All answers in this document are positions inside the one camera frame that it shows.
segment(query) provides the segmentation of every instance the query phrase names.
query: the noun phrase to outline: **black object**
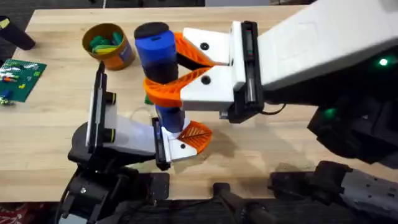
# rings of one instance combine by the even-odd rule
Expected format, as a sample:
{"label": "black object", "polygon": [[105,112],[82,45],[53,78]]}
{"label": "black object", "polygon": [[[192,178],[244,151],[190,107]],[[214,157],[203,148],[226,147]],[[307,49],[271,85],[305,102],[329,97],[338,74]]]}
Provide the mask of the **black object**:
{"label": "black object", "polygon": [[105,102],[107,105],[115,105],[116,104],[116,93],[106,92],[105,93]]}
{"label": "black object", "polygon": [[78,215],[94,224],[111,216],[123,201],[165,200],[169,197],[168,174],[140,174],[137,170],[120,168],[103,174],[81,170],[67,188],[61,206],[63,218]]}
{"label": "black object", "polygon": [[169,30],[169,25],[164,22],[147,22],[134,31],[134,38],[146,38],[158,35]]}
{"label": "black object", "polygon": [[230,123],[242,123],[264,109],[257,47],[257,23],[244,21],[241,27],[246,83],[238,91],[234,91],[234,103],[228,108]]}
{"label": "black object", "polygon": [[[379,185],[371,186],[373,181]],[[310,198],[327,206],[335,203],[345,207],[366,219],[365,223],[397,223],[396,201],[384,194],[385,189],[393,192],[395,186],[347,165],[321,161],[314,172],[272,173],[269,189],[278,200]]]}
{"label": "black object", "polygon": [[395,46],[348,68],[265,91],[264,101],[319,106],[308,129],[326,148],[396,169],[391,161],[398,157],[397,58]]}
{"label": "black object", "polygon": [[200,81],[205,84],[205,85],[209,85],[211,82],[211,78],[208,75],[204,75]]}
{"label": "black object", "polygon": [[273,224],[280,223],[270,215],[259,202],[245,200],[233,193],[227,183],[213,184],[213,198],[220,199],[234,213],[235,219],[241,224]]}
{"label": "black object", "polygon": [[165,149],[163,145],[163,134],[159,118],[152,118],[152,126],[154,127],[155,136],[155,160],[156,166],[162,170],[168,170],[170,168],[170,163],[166,161]]}
{"label": "black object", "polygon": [[331,108],[319,107],[308,129],[331,152],[372,164],[398,151],[397,109],[397,100],[348,98]]}
{"label": "black object", "polygon": [[202,50],[208,50],[209,49],[209,44],[207,44],[207,43],[201,43],[200,44],[200,48],[202,49]]}
{"label": "black object", "polygon": [[0,16],[0,21],[9,19],[5,28],[0,28],[0,37],[23,50],[30,50],[35,42],[24,31],[20,30],[7,16]]}
{"label": "black object", "polygon": [[[106,92],[106,80],[101,62],[96,73],[90,126],[85,123],[75,131],[68,154],[69,160],[76,162],[78,168],[65,189],[59,208],[62,217],[72,213],[87,219],[89,224],[112,215],[118,204],[125,200],[165,200],[169,196],[168,174],[140,174],[137,170],[124,167],[153,159],[162,170],[170,167],[165,161],[157,118],[152,120],[155,155],[140,156],[104,146],[104,142],[113,142],[116,134],[115,129],[104,127],[105,107],[116,100],[114,93]],[[59,212],[55,217],[56,223],[58,218]]]}

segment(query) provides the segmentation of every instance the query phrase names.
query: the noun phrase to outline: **black cable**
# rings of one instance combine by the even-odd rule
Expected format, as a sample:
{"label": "black cable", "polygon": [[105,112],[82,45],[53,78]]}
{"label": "black cable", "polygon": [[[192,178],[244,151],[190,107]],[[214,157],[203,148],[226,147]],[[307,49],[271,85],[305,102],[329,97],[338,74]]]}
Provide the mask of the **black cable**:
{"label": "black cable", "polygon": [[263,115],[277,115],[277,114],[279,114],[283,109],[285,109],[285,107],[286,107],[286,104],[284,104],[284,105],[281,107],[281,109],[279,109],[279,110],[277,110],[277,111],[273,111],[273,112],[262,111],[262,112],[260,112],[260,114],[263,114]]}
{"label": "black cable", "polygon": [[191,203],[191,204],[188,204],[188,205],[184,205],[184,206],[182,206],[182,207],[177,207],[177,208],[173,208],[173,209],[169,209],[169,208],[165,208],[165,209],[163,209],[163,210],[161,210],[161,211],[144,211],[144,210],[137,210],[136,212],[137,213],[148,213],[148,214],[160,214],[160,213],[167,213],[167,212],[181,212],[182,210],[185,210],[185,209],[187,209],[187,208],[190,208],[190,207],[195,207],[195,206],[197,206],[197,205],[201,205],[201,204],[204,204],[204,203],[210,203],[210,202],[212,202],[213,201],[213,199],[209,199],[209,200],[204,200],[204,201],[200,201],[200,202],[195,202],[195,203]]}
{"label": "black cable", "polygon": [[219,197],[221,204],[224,206],[225,210],[228,212],[229,217],[232,219],[232,222],[234,224],[238,224],[238,221],[236,221],[236,218],[234,216],[234,213],[232,212],[232,209],[225,203],[225,201]]}
{"label": "black cable", "polygon": [[75,178],[75,177],[77,176],[77,173],[78,173],[79,171],[80,171],[80,168],[77,167],[75,173],[74,173],[74,174],[72,175],[72,177],[70,178],[67,187],[65,187],[65,190],[64,190],[63,193],[62,193],[60,202],[59,202],[58,207],[57,207],[57,211],[55,212],[54,224],[59,224],[59,221],[60,221],[60,218],[61,218],[61,217],[60,217],[61,206],[62,206],[62,204],[64,203],[65,198],[67,197],[68,189],[69,189],[70,184],[72,183],[73,178]]}

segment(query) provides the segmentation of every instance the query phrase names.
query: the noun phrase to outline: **black mount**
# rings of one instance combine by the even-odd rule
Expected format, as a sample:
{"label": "black mount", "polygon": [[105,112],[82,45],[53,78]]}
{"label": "black mount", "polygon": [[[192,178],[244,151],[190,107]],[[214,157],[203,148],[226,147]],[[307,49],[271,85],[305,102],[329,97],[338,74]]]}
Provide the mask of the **black mount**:
{"label": "black mount", "polygon": [[231,187],[227,183],[213,184],[213,198],[221,200],[234,213],[239,224],[279,223],[259,202],[245,200],[231,193]]}
{"label": "black mount", "polygon": [[101,62],[96,74],[89,122],[82,124],[73,134],[72,148],[68,154],[69,160],[76,162],[78,168],[60,202],[63,218],[74,214],[86,219],[87,224],[94,224],[112,215],[116,207],[127,200],[153,201],[169,197],[169,174],[140,174],[138,170],[125,167],[154,159],[161,170],[170,167],[164,158],[158,118],[152,119],[156,145],[153,156],[129,154],[104,147],[103,143],[114,141],[116,133],[116,130],[104,126],[105,107],[116,102],[116,94],[106,91],[106,79]]}

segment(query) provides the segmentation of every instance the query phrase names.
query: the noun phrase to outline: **green light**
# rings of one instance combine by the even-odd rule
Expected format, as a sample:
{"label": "green light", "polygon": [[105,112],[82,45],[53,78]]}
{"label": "green light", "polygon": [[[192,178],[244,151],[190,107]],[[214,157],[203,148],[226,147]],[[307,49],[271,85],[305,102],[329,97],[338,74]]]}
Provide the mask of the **green light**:
{"label": "green light", "polygon": [[337,109],[331,108],[327,109],[323,112],[323,115],[325,116],[326,119],[332,119],[336,116]]}
{"label": "green light", "polygon": [[385,58],[380,59],[379,64],[380,64],[381,66],[386,66],[386,65],[388,65],[388,60],[385,59]]}

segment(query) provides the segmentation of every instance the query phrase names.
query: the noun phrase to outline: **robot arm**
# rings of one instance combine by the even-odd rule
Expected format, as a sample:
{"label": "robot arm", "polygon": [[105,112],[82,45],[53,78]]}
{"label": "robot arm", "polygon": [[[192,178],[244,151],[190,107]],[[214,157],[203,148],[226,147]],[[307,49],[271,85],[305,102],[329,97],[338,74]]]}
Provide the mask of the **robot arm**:
{"label": "robot arm", "polygon": [[177,52],[193,72],[144,88],[157,105],[219,111],[230,123],[264,102],[318,106],[308,128],[325,147],[384,161],[398,145],[397,9],[395,0],[319,0],[261,35],[255,22],[234,21],[229,33],[185,28]]}

